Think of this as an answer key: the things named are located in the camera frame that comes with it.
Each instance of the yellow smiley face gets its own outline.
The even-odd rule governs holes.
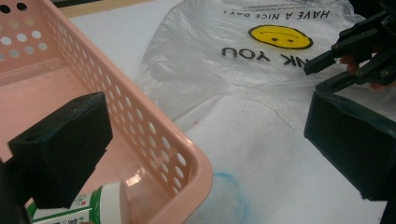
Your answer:
[[[304,33],[286,26],[261,25],[248,32],[256,40],[281,49],[309,49],[314,44]]]

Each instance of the black object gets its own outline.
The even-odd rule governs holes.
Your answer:
[[[387,46],[387,50],[375,55],[355,74],[350,74],[350,77],[344,72],[320,83],[317,85],[318,90],[336,92],[365,82],[388,85],[396,79],[396,5],[390,0],[382,0],[380,4],[384,11],[342,31],[331,50],[308,62],[304,71],[307,75],[320,72],[334,64],[335,58],[348,53],[355,56],[357,63],[365,62],[372,59],[374,46]]]
[[[381,0],[385,10],[340,33],[332,49],[304,67],[320,72],[352,53],[358,63],[372,58],[355,74],[343,72],[319,83],[314,92],[304,136],[361,193],[372,201],[388,201],[381,224],[396,223],[396,123],[347,98],[334,95],[353,84],[387,85],[396,79],[396,2]]]
[[[56,7],[71,7],[75,5],[87,4],[91,2],[98,2],[101,0],[53,0],[52,3]]]
[[[396,195],[396,123],[345,97],[316,91],[304,136],[371,201]]]
[[[11,197],[0,208],[23,208],[31,197],[38,208],[69,207],[112,138],[102,92],[70,101],[8,143],[13,157],[0,165],[0,189]]]
[[[382,10],[378,0],[349,0],[349,2],[354,7],[355,13],[365,18],[372,17]]]

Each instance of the bottle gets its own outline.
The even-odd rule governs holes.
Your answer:
[[[128,224],[129,202],[124,182],[104,185],[76,197],[69,209],[37,209],[31,203],[27,211],[34,224]]]

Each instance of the plastic bag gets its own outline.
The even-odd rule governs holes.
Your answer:
[[[186,0],[168,13],[134,82],[213,164],[190,223],[378,222],[385,205],[303,137],[315,85],[345,70],[307,77],[304,64],[361,20],[347,0]],[[393,90],[340,94],[395,118]]]

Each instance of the blue ink mark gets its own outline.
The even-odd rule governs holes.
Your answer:
[[[200,223],[247,223],[249,208],[238,180],[228,173],[214,173],[209,196],[198,208]]]

